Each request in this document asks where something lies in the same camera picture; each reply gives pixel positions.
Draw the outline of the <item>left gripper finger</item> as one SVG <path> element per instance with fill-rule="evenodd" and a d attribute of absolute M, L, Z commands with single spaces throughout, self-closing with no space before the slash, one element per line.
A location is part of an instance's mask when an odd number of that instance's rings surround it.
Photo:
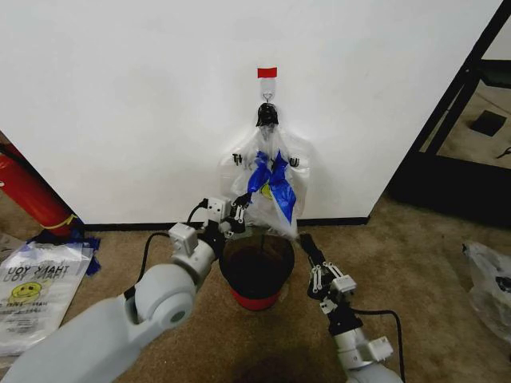
<path fill-rule="evenodd" d="M 245 231 L 245 223 L 240 222 L 238 219 L 227 217 L 221 223 L 221 232 L 224 234 L 225 239 L 236 239 Z"/>
<path fill-rule="evenodd" d="M 248 206 L 252 202 L 252 193 L 246 192 L 245 194 L 236 197 L 232 203 L 232 217 L 237 223 L 244 223 L 244 215 Z"/>

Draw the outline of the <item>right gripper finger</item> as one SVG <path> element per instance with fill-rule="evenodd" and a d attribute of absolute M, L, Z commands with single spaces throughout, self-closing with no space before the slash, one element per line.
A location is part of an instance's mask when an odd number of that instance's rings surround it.
<path fill-rule="evenodd" d="M 317 296 L 323 287 L 321 271 L 321 266 L 323 265 L 323 253 L 316 246 L 312 236 L 308 233 L 299 235 L 299 244 L 306 253 L 308 262 L 311 266 L 307 295 Z"/>
<path fill-rule="evenodd" d="M 314 284 L 330 284 L 334 279 L 343 276 L 334 263 L 325 259 L 311 235 L 309 236 L 309 261 L 312 265 Z"/>

